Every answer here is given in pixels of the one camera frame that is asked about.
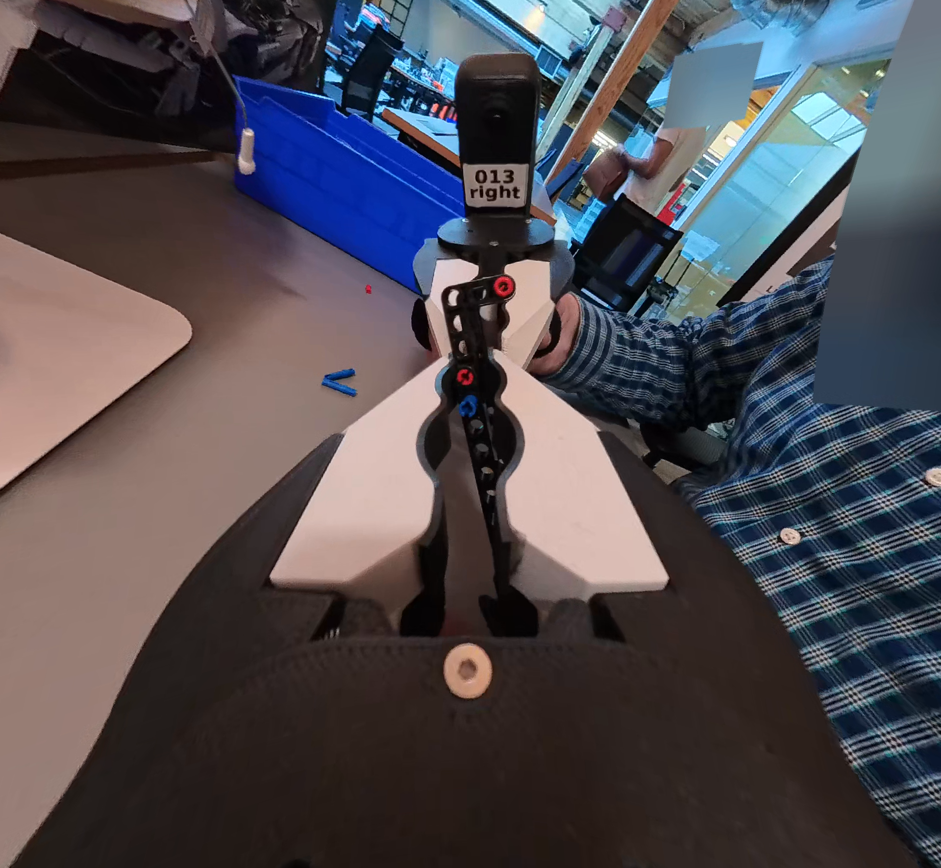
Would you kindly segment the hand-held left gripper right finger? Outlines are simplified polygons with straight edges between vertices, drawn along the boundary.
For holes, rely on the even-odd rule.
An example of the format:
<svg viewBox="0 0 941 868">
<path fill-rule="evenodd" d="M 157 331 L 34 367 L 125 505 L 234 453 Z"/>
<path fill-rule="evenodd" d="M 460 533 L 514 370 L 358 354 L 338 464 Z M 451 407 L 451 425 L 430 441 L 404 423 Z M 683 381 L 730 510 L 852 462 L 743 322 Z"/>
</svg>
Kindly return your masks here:
<svg viewBox="0 0 941 868">
<path fill-rule="evenodd" d="M 492 362 L 516 443 L 498 483 L 509 548 L 495 556 L 489 629 L 537 629 L 541 605 L 664 590 L 667 570 L 613 459 L 618 439 L 509 358 Z"/>
</svg>

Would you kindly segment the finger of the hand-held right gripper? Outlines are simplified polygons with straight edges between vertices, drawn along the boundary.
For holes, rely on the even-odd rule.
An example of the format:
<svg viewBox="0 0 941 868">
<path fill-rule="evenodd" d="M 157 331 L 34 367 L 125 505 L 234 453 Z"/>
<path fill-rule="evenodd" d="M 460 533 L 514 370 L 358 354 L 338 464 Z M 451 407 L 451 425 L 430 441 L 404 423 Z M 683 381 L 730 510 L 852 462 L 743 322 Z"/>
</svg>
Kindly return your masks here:
<svg viewBox="0 0 941 868">
<path fill-rule="evenodd" d="M 518 261 L 488 278 L 488 345 L 500 368 L 526 368 L 550 326 L 555 304 L 550 296 L 547 261 Z"/>
<path fill-rule="evenodd" d="M 467 261 L 438 261 L 426 300 L 429 332 L 437 355 L 449 359 L 451 343 L 442 306 L 442 295 L 446 288 L 473 281 L 479 272 L 477 264 Z"/>
</svg>

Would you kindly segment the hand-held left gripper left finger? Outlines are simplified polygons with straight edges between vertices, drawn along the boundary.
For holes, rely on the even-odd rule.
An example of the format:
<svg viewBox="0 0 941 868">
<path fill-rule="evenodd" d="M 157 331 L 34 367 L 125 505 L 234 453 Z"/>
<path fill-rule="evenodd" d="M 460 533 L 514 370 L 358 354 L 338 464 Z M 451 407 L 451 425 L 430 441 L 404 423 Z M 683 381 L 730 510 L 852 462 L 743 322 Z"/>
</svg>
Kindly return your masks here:
<svg viewBox="0 0 941 868">
<path fill-rule="evenodd" d="M 437 359 L 340 435 L 269 575 L 273 587 L 377 603 L 402 635 L 441 632 L 447 368 Z"/>
</svg>

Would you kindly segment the multicoloured lego assembly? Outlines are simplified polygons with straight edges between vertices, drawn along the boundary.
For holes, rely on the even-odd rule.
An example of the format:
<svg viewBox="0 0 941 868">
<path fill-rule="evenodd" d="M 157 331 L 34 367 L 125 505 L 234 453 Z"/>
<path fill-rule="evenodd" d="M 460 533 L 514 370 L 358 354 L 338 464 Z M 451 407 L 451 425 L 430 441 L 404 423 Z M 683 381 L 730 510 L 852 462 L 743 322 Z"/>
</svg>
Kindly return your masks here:
<svg viewBox="0 0 941 868">
<path fill-rule="evenodd" d="M 506 377 L 488 344 L 484 312 L 500 310 L 514 296 L 515 281 L 506 273 L 447 286 L 441 305 L 448 333 L 449 369 L 445 389 L 462 421 L 477 495 L 493 561 L 498 603 L 512 603 L 515 592 L 513 535 L 505 500 L 505 475 L 517 451 L 510 417 L 500 408 Z"/>
</svg>

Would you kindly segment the person's right forearm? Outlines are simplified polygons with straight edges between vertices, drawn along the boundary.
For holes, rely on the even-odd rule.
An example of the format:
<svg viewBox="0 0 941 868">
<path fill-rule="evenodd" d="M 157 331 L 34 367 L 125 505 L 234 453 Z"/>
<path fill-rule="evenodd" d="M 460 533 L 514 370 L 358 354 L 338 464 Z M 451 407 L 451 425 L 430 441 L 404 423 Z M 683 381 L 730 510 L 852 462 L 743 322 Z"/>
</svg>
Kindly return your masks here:
<svg viewBox="0 0 941 868">
<path fill-rule="evenodd" d="M 673 325 L 619 318 L 583 299 L 571 356 L 549 384 L 618 415 L 681 430 L 734 419 L 737 452 L 818 450 L 812 399 L 819 322 L 834 257 L 776 291 Z"/>
</svg>

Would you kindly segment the person's right hand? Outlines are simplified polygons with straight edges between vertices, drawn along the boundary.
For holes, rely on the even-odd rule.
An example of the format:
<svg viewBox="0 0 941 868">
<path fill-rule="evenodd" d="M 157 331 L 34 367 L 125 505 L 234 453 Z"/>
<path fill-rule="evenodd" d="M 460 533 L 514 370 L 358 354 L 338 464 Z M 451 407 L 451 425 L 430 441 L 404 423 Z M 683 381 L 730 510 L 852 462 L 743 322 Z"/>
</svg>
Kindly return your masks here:
<svg viewBox="0 0 941 868">
<path fill-rule="evenodd" d="M 553 319 L 530 361 L 529 373 L 545 379 L 559 372 L 577 343 L 581 323 L 582 302 L 575 293 L 567 292 L 555 304 Z"/>
</svg>

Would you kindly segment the wooden desk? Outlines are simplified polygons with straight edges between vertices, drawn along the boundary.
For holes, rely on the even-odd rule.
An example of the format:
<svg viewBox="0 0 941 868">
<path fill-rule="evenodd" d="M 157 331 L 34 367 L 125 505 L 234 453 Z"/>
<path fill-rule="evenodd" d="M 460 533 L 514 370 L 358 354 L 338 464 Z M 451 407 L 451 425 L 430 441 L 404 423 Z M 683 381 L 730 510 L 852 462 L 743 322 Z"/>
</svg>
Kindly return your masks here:
<svg viewBox="0 0 941 868">
<path fill-rule="evenodd" d="M 435 116 L 386 107 L 380 119 L 398 133 L 398 141 L 444 171 L 462 176 L 459 139 L 455 123 Z"/>
</svg>

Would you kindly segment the wooden support beam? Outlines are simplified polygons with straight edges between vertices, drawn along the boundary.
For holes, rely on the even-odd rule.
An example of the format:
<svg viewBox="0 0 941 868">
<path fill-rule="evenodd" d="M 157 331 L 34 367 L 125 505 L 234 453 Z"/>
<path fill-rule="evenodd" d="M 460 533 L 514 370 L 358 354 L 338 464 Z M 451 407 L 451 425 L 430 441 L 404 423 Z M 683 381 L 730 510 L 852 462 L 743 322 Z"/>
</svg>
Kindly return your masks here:
<svg viewBox="0 0 941 868">
<path fill-rule="evenodd" d="M 579 160 L 594 134 L 610 115 L 627 88 L 650 45 L 657 38 L 679 0 L 649 0 L 611 64 L 594 97 L 582 113 L 566 146 L 555 160 L 548 179 L 558 177 L 573 159 Z"/>
</svg>

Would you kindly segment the blue plastic bin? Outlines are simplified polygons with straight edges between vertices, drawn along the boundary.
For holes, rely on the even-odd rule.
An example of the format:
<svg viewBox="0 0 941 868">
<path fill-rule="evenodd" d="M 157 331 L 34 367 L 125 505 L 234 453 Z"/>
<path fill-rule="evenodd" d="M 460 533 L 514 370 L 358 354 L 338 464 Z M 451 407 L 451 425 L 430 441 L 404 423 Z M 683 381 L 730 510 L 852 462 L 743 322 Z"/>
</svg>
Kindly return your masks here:
<svg viewBox="0 0 941 868">
<path fill-rule="evenodd" d="M 330 98 L 236 76 L 254 132 L 239 192 L 405 286 L 441 225 L 463 215 L 459 179 Z"/>
</svg>

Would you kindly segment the grey fabric pile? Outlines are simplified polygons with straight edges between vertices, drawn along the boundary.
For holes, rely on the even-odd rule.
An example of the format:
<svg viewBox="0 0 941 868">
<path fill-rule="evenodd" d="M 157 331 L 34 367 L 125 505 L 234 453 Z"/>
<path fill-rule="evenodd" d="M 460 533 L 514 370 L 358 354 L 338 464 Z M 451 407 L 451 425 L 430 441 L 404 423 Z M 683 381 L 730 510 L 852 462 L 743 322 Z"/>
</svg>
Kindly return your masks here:
<svg viewBox="0 0 941 868">
<path fill-rule="evenodd" d="M 2 0 L 2 124 L 233 152 L 238 76 L 311 87 L 335 0 Z"/>
</svg>

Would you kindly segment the person's plaid shirt torso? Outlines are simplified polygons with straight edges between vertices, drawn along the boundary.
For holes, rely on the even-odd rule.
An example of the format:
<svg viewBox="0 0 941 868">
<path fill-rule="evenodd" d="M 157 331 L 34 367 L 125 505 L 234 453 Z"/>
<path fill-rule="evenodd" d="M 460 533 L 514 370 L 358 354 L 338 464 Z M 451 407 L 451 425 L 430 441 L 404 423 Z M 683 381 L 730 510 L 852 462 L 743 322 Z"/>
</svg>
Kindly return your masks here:
<svg viewBox="0 0 941 868">
<path fill-rule="evenodd" d="M 751 397 L 696 513 L 770 600 L 842 752 L 924 866 L 940 857 L 939 415 Z"/>
</svg>

